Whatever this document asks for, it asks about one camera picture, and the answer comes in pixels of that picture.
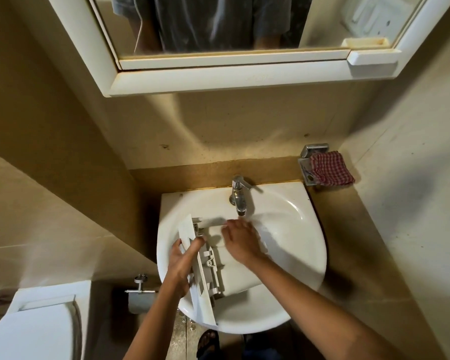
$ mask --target hand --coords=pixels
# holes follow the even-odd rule
[[[190,290],[188,275],[192,269],[193,259],[197,258],[200,248],[204,245],[203,237],[196,237],[191,241],[190,247],[184,254],[180,251],[182,240],[178,239],[170,250],[170,259],[168,260],[168,271],[165,276],[165,283],[171,283],[175,286],[180,298],[185,296]]]
[[[239,263],[247,266],[252,260],[267,258],[260,250],[258,233],[252,223],[241,218],[227,220],[222,235],[228,252]]]

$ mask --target sink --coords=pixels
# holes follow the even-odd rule
[[[231,188],[201,189],[162,195],[157,236],[157,265],[163,281],[168,254],[179,238],[178,226],[187,216],[221,225],[237,218],[228,197]],[[262,184],[245,192],[247,212],[270,257],[284,270],[318,290],[327,266],[324,235],[310,198],[301,182]],[[187,294],[179,309],[195,320],[192,298]],[[260,284],[220,298],[213,309],[218,331],[251,334],[274,328],[290,319],[270,291]]]

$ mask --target mirror frame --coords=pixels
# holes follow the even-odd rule
[[[300,54],[308,54],[306,61],[124,71],[89,0],[49,2],[105,97],[395,78],[450,7],[450,0],[422,0],[393,49],[305,51]]]

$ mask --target white toilet lid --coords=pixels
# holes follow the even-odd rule
[[[0,360],[75,360],[68,303],[7,313],[0,320]]]

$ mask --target jeans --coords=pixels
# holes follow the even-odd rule
[[[198,360],[225,360],[222,350],[207,352]],[[265,350],[247,350],[242,352],[242,360],[282,360],[282,356],[274,348]]]

